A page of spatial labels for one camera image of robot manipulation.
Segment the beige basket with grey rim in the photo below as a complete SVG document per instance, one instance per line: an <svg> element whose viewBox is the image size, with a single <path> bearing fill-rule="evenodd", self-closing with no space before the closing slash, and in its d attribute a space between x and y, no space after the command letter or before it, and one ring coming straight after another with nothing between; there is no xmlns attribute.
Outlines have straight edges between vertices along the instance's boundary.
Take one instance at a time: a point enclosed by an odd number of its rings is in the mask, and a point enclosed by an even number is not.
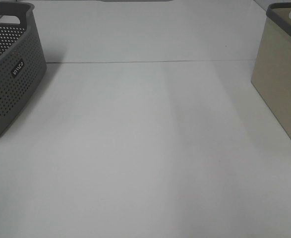
<svg viewBox="0 0 291 238"><path fill-rule="evenodd" d="M291 2L270 4L251 83L291 140Z"/></svg>

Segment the grey perforated plastic basket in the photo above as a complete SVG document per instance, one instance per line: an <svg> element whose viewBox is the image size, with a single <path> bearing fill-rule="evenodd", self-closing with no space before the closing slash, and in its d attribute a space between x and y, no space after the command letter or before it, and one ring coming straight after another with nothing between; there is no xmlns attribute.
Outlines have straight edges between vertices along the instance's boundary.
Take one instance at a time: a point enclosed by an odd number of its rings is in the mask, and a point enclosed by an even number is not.
<svg viewBox="0 0 291 238"><path fill-rule="evenodd" d="M47 70L33 9L31 3L0 1L0 15L20 21L0 23L0 136L27 105Z"/></svg>

